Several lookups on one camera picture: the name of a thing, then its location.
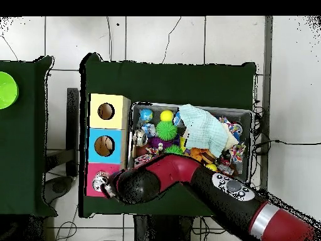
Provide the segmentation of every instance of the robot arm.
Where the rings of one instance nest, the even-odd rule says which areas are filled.
[[[315,229],[303,220],[185,156],[165,154],[137,169],[115,173],[102,190],[109,198],[116,195],[135,204],[154,199],[176,182],[189,184],[214,219],[243,241],[315,241]]]

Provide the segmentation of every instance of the colorful block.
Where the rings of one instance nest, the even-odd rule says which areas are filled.
[[[90,94],[90,118],[89,126],[96,129],[127,129],[130,110],[130,100],[121,95]],[[102,107],[109,104],[113,110],[113,116],[104,120]]]
[[[109,156],[101,156],[95,150],[98,138],[107,136],[113,141],[113,152]],[[89,129],[88,162],[121,164],[126,159],[127,131],[117,129]]]
[[[124,164],[101,164],[101,163],[88,163],[87,168],[87,187],[85,188],[86,196],[104,197],[102,192],[93,189],[93,179],[99,171],[112,174],[124,169]]]

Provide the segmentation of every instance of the plastic bin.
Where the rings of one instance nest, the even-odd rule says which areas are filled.
[[[139,121],[139,111],[148,108],[153,111],[153,119],[150,123],[156,125],[161,119],[161,112],[164,110],[171,110],[173,113],[178,111],[178,108],[181,105],[173,105],[173,104],[151,104],[151,103],[142,103],[135,102],[131,106],[130,110],[130,123],[129,123],[129,148],[128,148],[128,161],[127,168],[134,167],[134,159],[132,157],[132,148],[133,141],[132,136],[134,131],[137,129],[136,125]],[[240,136],[240,142],[245,142],[246,149],[243,157],[242,164],[238,164],[238,171],[241,172],[236,178],[242,182],[247,182],[250,180],[251,174],[251,161],[252,161],[252,149],[254,145],[254,136],[253,136],[253,128],[254,124],[254,113],[250,110],[241,110],[241,109],[225,109],[225,108],[216,108],[216,107],[200,107],[196,106],[200,109],[206,110],[219,119],[222,116],[225,116],[230,122],[240,122],[243,127],[243,133]],[[177,132],[182,135],[185,131],[185,127],[182,123],[177,128]]]

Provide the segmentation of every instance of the blue block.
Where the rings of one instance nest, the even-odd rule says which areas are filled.
[[[113,139],[115,149],[113,153],[107,157],[99,155],[95,150],[95,141],[102,136],[108,136]],[[120,164],[122,157],[122,146],[124,131],[117,129],[89,129],[89,147],[88,147],[88,162],[90,163],[107,163]]]

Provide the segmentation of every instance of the green table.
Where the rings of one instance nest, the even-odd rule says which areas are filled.
[[[85,114],[88,94],[123,95],[132,102],[157,102],[208,107],[252,110],[254,63],[229,65],[156,65],[135,62],[103,62],[96,54],[88,54],[80,65],[82,73],[81,134],[85,142]],[[187,186],[174,185],[148,203],[124,205],[115,199],[89,197],[83,194],[80,173],[80,216],[92,213],[158,214],[184,216],[214,215]]]
[[[0,110],[0,214],[56,216],[43,200],[45,178],[45,77],[52,63],[0,61],[19,87],[17,101]]]

